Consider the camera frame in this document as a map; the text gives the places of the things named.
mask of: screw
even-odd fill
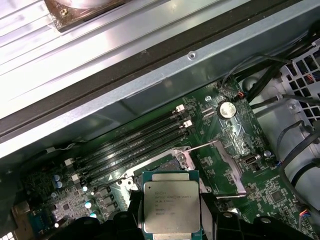
[[[205,99],[204,99],[206,102],[210,102],[212,100],[212,97],[211,96],[206,96]]]
[[[67,9],[62,9],[61,11],[60,11],[60,14],[62,15],[62,16],[65,16],[65,15],[67,15],[68,14],[68,10]]]
[[[266,218],[266,217],[260,218],[260,221],[263,222],[264,224],[269,224],[269,223],[271,223],[271,220],[270,220],[269,218]]]
[[[271,156],[271,152],[269,150],[264,151],[263,156],[269,158]]]
[[[197,53],[195,51],[191,51],[188,53],[188,59],[193,60],[197,57]]]
[[[181,154],[181,155],[178,156],[178,159],[179,159],[180,161],[182,161],[182,160],[185,160],[186,158],[185,158],[185,156],[184,156],[183,154]]]
[[[289,108],[290,108],[291,110],[296,109],[296,108],[297,108],[297,105],[291,104],[291,105],[289,106]]]
[[[225,212],[223,216],[225,216],[226,218],[232,218],[232,214],[230,212]]]

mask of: black cable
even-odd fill
[[[250,57],[247,57],[246,59],[242,60],[241,62],[239,62],[235,67],[233,67],[222,79],[222,83],[221,83],[221,86],[224,87],[225,84],[226,84],[226,81],[228,80],[228,78],[233,75],[233,73],[238,69],[240,68],[243,64],[251,61],[252,59],[256,59],[256,58],[265,58],[265,59],[269,59],[269,60],[273,60],[273,61],[278,61],[278,62],[281,62],[283,64],[291,64],[292,62],[287,60],[287,59],[283,59],[279,56],[269,56],[269,55],[266,55],[266,54],[263,54],[263,53],[257,53],[257,54],[254,54]]]
[[[307,171],[309,171],[310,169],[319,168],[319,167],[320,167],[320,159],[314,160],[308,163],[307,165],[305,165],[304,167],[302,167],[292,178],[291,180],[292,186],[296,187],[301,176],[305,174]]]
[[[300,120],[300,121],[297,121],[295,122],[294,124],[290,125],[290,126],[287,126],[285,129],[282,130],[282,132],[279,134],[277,140],[276,140],[276,148],[275,148],[275,155],[276,155],[276,158],[278,159],[278,161],[280,161],[280,156],[279,156],[279,149],[280,149],[280,144],[282,142],[282,139],[284,138],[284,136],[286,135],[286,133],[291,130],[291,129],[294,129],[296,127],[298,127],[299,125],[302,125],[303,127],[306,126],[305,122]]]
[[[239,71],[234,74],[234,77],[236,78],[236,81],[239,83],[242,80],[252,76],[255,73],[258,73],[266,68],[269,68],[272,64],[274,64],[275,61],[273,60],[264,60],[262,62],[259,62],[253,66],[250,66],[242,71]]]
[[[307,35],[296,44],[294,44],[291,48],[280,53],[277,57],[285,58],[285,59],[295,59],[296,57],[302,55],[307,52],[309,49],[313,48],[312,43],[319,39],[319,36],[310,37]],[[270,82],[270,80],[280,71],[280,69],[285,64],[283,62],[274,63],[269,69],[265,72],[265,74],[260,78],[260,80],[250,89],[247,94],[246,99],[250,103],[256,96],[260,94],[260,92],[265,88],[265,86]]]
[[[286,156],[282,165],[279,168],[279,176],[282,179],[283,183],[292,191],[292,193],[296,196],[296,199],[301,203],[305,204],[308,210],[320,217],[320,212],[312,206],[296,189],[292,186],[291,182],[289,181],[285,168],[309,145],[311,145],[315,140],[320,138],[320,131],[315,131],[314,133],[308,135],[302,142],[300,142],[291,152]]]
[[[264,106],[267,106],[269,104],[273,104],[275,102],[278,101],[278,98],[276,96],[272,97],[272,98],[269,98],[268,100],[265,100],[263,102],[259,102],[257,104],[253,104],[253,105],[250,105],[250,107],[252,109],[258,109],[258,108],[261,108],[261,107],[264,107]]]
[[[288,94],[283,94],[282,96],[284,99],[294,99],[294,100],[298,100],[299,102],[303,102],[306,104],[320,106],[320,100],[318,100],[318,99],[304,97],[304,96],[288,95]]]
[[[284,99],[294,99],[294,100],[297,100],[299,102],[303,102],[303,103],[306,103],[306,104],[320,106],[320,100],[318,100],[318,99],[314,99],[314,98],[310,98],[310,97],[304,97],[304,96],[289,95],[289,94],[283,94],[282,96],[283,96]],[[261,107],[264,107],[266,105],[273,104],[273,103],[275,103],[277,101],[278,101],[278,98],[275,96],[275,97],[269,98],[269,99],[267,99],[267,100],[265,100],[263,102],[260,102],[260,103],[257,103],[257,104],[253,104],[253,105],[251,105],[251,108],[252,109],[261,108]]]

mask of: chip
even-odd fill
[[[274,193],[271,193],[271,197],[272,197],[273,201],[275,203],[277,203],[277,202],[282,200],[283,195],[282,195],[282,193],[280,191],[276,191]]]
[[[112,202],[112,195],[111,196],[107,196],[107,197],[105,197],[104,199],[103,199],[103,203],[105,204],[105,205],[108,205],[108,204],[110,204]]]
[[[143,208],[147,233],[185,234],[201,229],[199,184],[196,181],[146,182]]]
[[[69,205],[68,205],[68,204],[63,205],[63,210],[67,211],[67,210],[69,210],[69,209],[70,209],[70,207],[69,207]]]
[[[108,194],[109,194],[109,191],[108,191],[107,188],[104,188],[104,189],[102,189],[102,190],[100,191],[100,195],[101,195],[102,197],[107,196]]]
[[[112,213],[114,210],[116,210],[116,206],[114,204],[111,204],[109,206],[106,207],[106,210],[108,213]]]

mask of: integrated circuit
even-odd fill
[[[63,210],[67,211],[67,210],[69,210],[69,209],[70,209],[70,207],[69,207],[68,204],[63,205]]]
[[[280,202],[284,196],[282,195],[281,191],[276,191],[276,192],[271,193],[271,197],[272,197],[273,201],[275,203],[277,203],[277,202]]]

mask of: metal rod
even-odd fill
[[[189,152],[191,152],[191,151],[193,151],[193,150],[203,148],[203,147],[205,147],[205,146],[208,146],[208,145],[214,144],[214,143],[216,143],[216,142],[218,142],[218,141],[219,141],[219,140],[214,140],[214,141],[211,141],[211,142],[208,142],[208,143],[202,144],[202,145],[200,145],[200,146],[196,146],[196,147],[193,147],[193,148],[187,149],[187,150],[183,151],[182,153],[189,153]]]

